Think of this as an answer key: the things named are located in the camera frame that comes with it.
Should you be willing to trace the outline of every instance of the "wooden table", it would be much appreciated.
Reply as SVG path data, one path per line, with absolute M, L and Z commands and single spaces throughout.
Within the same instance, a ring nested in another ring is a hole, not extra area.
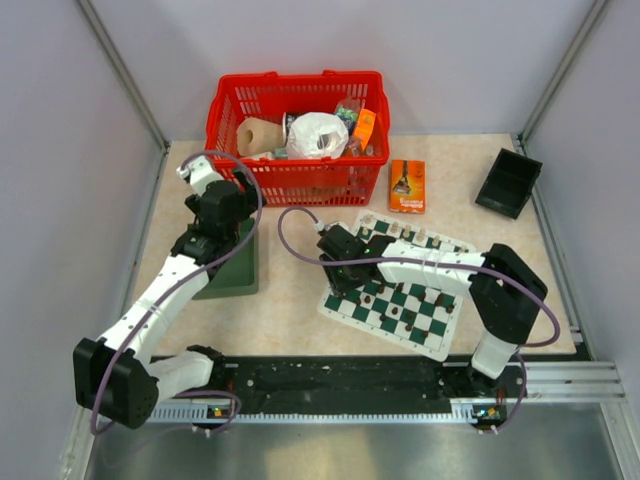
M 184 206 L 192 192 L 175 173 L 202 142 L 174 142 L 151 222 L 136 284 L 139 296 L 160 270 L 171 246 L 193 215 Z M 381 169 L 371 203 L 366 207 L 398 217 L 427 230 L 472 243 L 478 251 L 493 243 L 510 245 L 547 284 L 547 303 L 562 325 L 554 345 L 536 353 L 575 351 L 549 258 L 529 202 L 518 220 L 511 220 L 474 203 L 501 148 L 512 149 L 509 135 L 392 136 L 392 158 L 420 159 L 427 164 L 427 212 L 391 214 L 387 210 L 388 172 Z M 212 346 L 226 355 L 392 355 L 409 354 L 400 346 L 342 325 L 316 311 L 326 285 L 320 267 L 291 256 L 278 240 L 276 224 L 282 208 L 267 208 L 260 224 L 260 290 L 256 295 L 192 301 L 158 346 L 158 354 L 173 355 L 193 344 Z M 325 223 L 354 222 L 359 207 L 314 209 Z M 302 213 L 292 213 L 285 234 L 301 253 L 317 257 L 317 234 Z M 463 305 L 452 354 L 473 353 L 483 332 L 482 322 L 469 300 Z M 530 341 L 551 336 L 550 321 L 540 314 Z

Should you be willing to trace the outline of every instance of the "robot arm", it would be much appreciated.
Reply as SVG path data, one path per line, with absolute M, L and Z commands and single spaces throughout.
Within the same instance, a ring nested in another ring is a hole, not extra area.
M 205 157 L 178 168 L 178 175 L 195 192 L 185 200 L 196 216 L 194 223 L 177 239 L 162 269 L 129 311 L 97 341 L 85 338 L 73 352 L 76 400 L 92 408 L 106 366 L 134 326 L 150 312 L 144 327 L 116 361 L 99 408 L 100 414 L 130 428 L 141 426 L 158 402 L 209 381 L 216 358 L 212 349 L 190 347 L 154 363 L 151 356 L 180 311 L 221 265 L 209 270 L 203 267 L 238 243 L 239 223 L 257 208 L 259 193 L 239 171 L 234 175 L 244 192 L 224 180 Z M 160 303 L 161 296 L 178 283 Z
M 409 262 L 382 262 L 327 267 L 325 273 L 335 293 L 346 292 L 370 280 L 418 283 L 471 298 L 482 318 L 485 332 L 471 360 L 471 367 L 491 380 L 497 379 L 519 345 L 526 343 L 539 307 L 514 287 L 490 275 L 429 267 L 461 264 L 484 267 L 513 278 L 544 300 L 547 287 L 508 246 L 494 244 L 484 253 L 441 252 L 412 245 L 386 235 L 375 235 L 368 243 L 340 225 L 321 232 L 321 260 L 344 261 L 366 258 L 407 258 Z

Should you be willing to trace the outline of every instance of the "gray floor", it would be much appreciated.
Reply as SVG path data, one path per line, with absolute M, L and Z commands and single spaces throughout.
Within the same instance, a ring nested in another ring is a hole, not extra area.
M 237 425 L 212 437 L 166 426 L 117 428 L 100 440 L 88 479 L 598 479 L 622 478 L 596 405 L 525 405 L 499 437 L 466 425 Z

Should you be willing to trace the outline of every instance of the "wall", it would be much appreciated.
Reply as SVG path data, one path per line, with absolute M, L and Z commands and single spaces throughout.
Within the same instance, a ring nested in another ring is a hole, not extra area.
M 71 353 L 118 314 L 159 154 L 73 2 L 0 16 L 0 476 L 51 479 Z
M 609 12 L 529 143 L 599 358 L 640 419 L 640 3 Z
M 375 69 L 393 131 L 518 132 L 591 0 L 93 0 L 171 139 L 221 75 Z

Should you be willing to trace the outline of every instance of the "black plastic bin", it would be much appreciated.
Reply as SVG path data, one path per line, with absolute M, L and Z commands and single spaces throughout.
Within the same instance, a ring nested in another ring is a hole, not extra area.
M 503 148 L 480 189 L 476 203 L 507 217 L 518 218 L 531 197 L 541 169 L 542 163 Z

